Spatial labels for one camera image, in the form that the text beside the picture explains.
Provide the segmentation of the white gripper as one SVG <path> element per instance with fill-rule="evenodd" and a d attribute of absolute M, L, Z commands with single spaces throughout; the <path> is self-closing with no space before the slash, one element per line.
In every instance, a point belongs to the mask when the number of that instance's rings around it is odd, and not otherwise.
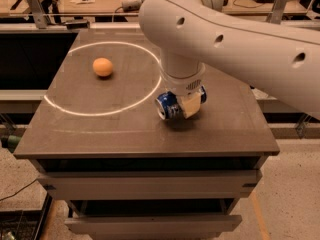
<path fill-rule="evenodd" d="M 180 106 L 185 118 L 193 116 L 200 110 L 201 94 L 197 91 L 202 85 L 204 72 L 205 66 L 203 63 L 198 63 L 196 72 L 184 78 L 173 77 L 165 70 L 160 70 L 160 75 L 166 90 L 172 92 L 176 96 L 183 96 L 180 98 Z"/>

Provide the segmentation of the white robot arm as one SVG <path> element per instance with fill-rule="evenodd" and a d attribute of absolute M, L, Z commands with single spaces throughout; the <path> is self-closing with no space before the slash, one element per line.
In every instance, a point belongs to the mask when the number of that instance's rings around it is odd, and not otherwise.
<path fill-rule="evenodd" d="M 223 0 L 145 0 L 139 25 L 161 49 L 161 76 L 185 117 L 210 65 L 320 119 L 320 33 L 221 12 Z"/>

